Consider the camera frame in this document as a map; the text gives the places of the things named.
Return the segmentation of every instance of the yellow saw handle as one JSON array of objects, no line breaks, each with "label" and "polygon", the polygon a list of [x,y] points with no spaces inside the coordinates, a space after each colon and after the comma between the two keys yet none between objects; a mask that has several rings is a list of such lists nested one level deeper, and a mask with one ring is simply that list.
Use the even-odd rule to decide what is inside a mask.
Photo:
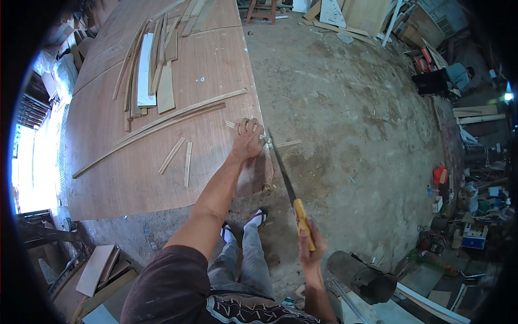
[{"label": "yellow saw handle", "polygon": [[308,248],[311,252],[316,250],[315,243],[311,238],[311,231],[308,226],[308,217],[302,205],[302,200],[295,199],[293,201],[293,210],[295,210],[295,220],[297,221],[297,233],[300,236],[300,231],[305,230],[308,233]]}]

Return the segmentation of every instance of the gray shirt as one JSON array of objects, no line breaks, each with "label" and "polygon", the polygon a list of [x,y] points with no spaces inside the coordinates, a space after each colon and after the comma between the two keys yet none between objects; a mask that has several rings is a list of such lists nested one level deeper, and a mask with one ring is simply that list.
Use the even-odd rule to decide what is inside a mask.
[{"label": "gray shirt", "polygon": [[462,90],[462,88],[464,88],[469,82],[466,68],[460,63],[448,66],[446,68],[446,73],[451,80],[451,82],[447,82],[448,89],[451,89],[453,86],[457,86],[459,90]]}]

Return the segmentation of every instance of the gray pants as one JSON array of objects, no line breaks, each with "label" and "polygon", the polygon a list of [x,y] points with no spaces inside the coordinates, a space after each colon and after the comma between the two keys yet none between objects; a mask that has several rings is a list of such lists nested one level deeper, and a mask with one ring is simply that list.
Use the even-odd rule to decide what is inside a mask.
[{"label": "gray pants", "polygon": [[225,244],[223,251],[207,270],[212,289],[242,291],[273,298],[270,272],[255,224],[244,228],[240,283],[235,281],[236,262],[237,240],[234,239]]}]

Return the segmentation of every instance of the metal rod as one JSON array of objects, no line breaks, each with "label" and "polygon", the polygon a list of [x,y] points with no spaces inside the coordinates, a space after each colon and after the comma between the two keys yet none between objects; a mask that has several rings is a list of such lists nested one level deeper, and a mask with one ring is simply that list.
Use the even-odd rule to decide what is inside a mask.
[{"label": "metal rod", "polygon": [[369,322],[369,320],[362,314],[362,312],[360,312],[360,310],[358,309],[358,307],[356,307],[356,304],[353,303],[353,301],[351,300],[351,298],[349,296],[347,296],[346,292],[342,289],[342,287],[340,287],[340,285],[338,284],[338,282],[336,281],[336,279],[331,279],[329,281],[331,283],[331,285],[333,286],[333,288],[336,289],[336,291],[338,291],[338,293],[340,294],[340,296],[342,296],[343,300],[347,303],[347,305],[351,308],[351,310],[353,311],[354,315],[356,315],[360,321],[362,321],[363,324],[371,324]]}]

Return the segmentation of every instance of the concrete floor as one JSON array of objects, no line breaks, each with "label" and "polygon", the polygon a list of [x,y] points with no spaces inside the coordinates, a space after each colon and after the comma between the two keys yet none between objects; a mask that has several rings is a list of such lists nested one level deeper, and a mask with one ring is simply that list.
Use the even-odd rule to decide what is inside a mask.
[{"label": "concrete floor", "polygon": [[[278,143],[303,141],[280,150],[296,194],[329,240],[326,257],[336,250],[384,257],[381,268],[393,271],[432,218],[426,186],[444,157],[430,98],[417,95],[402,43],[347,45],[334,32],[298,25],[299,13],[288,16],[244,26],[266,128]],[[277,188],[235,198],[228,221],[241,236],[254,210],[269,207],[272,224],[260,236],[281,301],[295,297],[304,278],[273,159]],[[93,244],[118,245],[141,268],[158,253],[151,242],[160,249],[190,210],[88,220],[81,231]]]}]

